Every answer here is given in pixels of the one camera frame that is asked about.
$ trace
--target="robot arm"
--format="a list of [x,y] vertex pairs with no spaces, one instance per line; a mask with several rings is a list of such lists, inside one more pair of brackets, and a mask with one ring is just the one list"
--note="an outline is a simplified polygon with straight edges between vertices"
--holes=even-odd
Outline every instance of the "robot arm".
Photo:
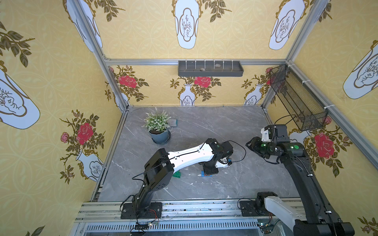
[[304,218],[279,197],[266,196],[265,209],[281,219],[295,236],[351,236],[354,229],[342,222],[317,181],[310,158],[301,143],[290,143],[286,125],[269,125],[261,130],[263,138],[254,137],[246,145],[264,159],[278,156],[288,170],[305,208]]
[[166,187],[173,173],[195,163],[203,163],[205,174],[217,174],[219,167],[232,164],[229,158],[232,153],[233,148],[228,141],[219,143],[216,139],[207,139],[199,146],[182,151],[159,149],[144,165],[143,185],[132,199],[136,217],[141,218],[148,212],[153,193]]

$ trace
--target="potted plant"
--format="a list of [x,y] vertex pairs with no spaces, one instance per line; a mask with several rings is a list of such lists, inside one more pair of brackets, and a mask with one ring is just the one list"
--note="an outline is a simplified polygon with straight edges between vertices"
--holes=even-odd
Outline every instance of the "potted plant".
[[170,140],[170,132],[168,128],[168,120],[170,116],[165,112],[158,112],[157,108],[155,108],[156,112],[154,113],[146,113],[147,118],[144,119],[146,122],[143,127],[146,127],[148,132],[151,135],[152,140],[157,144],[165,144]]

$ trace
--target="cable tie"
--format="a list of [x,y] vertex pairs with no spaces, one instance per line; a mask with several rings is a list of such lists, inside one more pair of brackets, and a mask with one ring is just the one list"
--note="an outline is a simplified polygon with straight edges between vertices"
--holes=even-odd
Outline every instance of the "cable tie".
[[329,106],[325,106],[324,109],[327,109],[327,108],[330,107],[330,106],[335,106],[335,105],[332,104],[332,105],[329,105]]

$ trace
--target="white vase illustration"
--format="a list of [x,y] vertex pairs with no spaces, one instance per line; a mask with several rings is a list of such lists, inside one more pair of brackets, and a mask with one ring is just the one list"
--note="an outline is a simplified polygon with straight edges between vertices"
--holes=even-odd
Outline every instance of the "white vase illustration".
[[291,143],[301,143],[301,144],[303,144],[305,138],[307,138],[308,136],[311,136],[311,134],[310,134],[310,132],[308,130],[303,131],[301,133],[292,132],[289,135]]
[[0,73],[0,121],[18,129],[37,122],[40,113],[33,101],[6,74]]
[[182,48],[194,47],[198,31],[200,6],[196,0],[177,0],[174,6],[176,35]]
[[352,70],[345,80],[343,89],[348,97],[357,99],[372,91],[378,84],[378,41]]
[[308,5],[308,0],[283,0],[269,40],[271,49],[279,50],[285,45]]
[[190,91],[192,85],[184,85],[185,90],[180,94],[180,105],[181,106],[194,106],[195,94]]
[[[84,41],[85,45],[88,47],[88,49],[91,52],[94,52],[94,49],[93,49],[92,45],[89,43],[89,40],[88,40],[89,35],[87,35],[85,33],[85,31],[83,30],[84,26],[81,24],[81,22],[79,22],[77,20],[77,16],[76,16],[75,11],[74,11],[73,1],[75,1],[75,0],[63,0],[63,3],[65,3],[64,6],[66,8],[66,11],[69,14],[72,23],[74,23],[74,25],[75,25],[77,31],[79,32],[81,39]],[[92,14],[91,8],[83,0],[78,0],[78,2],[80,3],[81,7],[84,10],[84,14],[86,16],[86,19],[88,20],[89,26],[90,26],[91,30],[93,31],[94,35],[96,36],[97,43],[102,48],[102,41],[101,41],[100,33],[98,31],[97,24],[96,24],[96,21],[95,21],[95,17]]]
[[247,96],[244,98],[245,99],[244,105],[255,105],[260,101],[262,97],[262,93],[260,92],[260,89],[262,86],[264,85],[256,85],[255,90],[247,94]]
[[102,166],[104,163],[94,153],[86,156],[83,153],[83,149],[80,150],[80,154],[76,157],[83,163],[84,174],[93,181],[98,181],[100,177]]

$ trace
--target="green block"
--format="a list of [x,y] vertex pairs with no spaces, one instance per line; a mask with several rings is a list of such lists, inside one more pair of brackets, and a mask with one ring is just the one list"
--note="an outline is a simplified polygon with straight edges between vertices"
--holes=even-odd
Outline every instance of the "green block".
[[173,177],[176,177],[176,178],[181,178],[181,173],[180,171],[177,171],[173,174]]

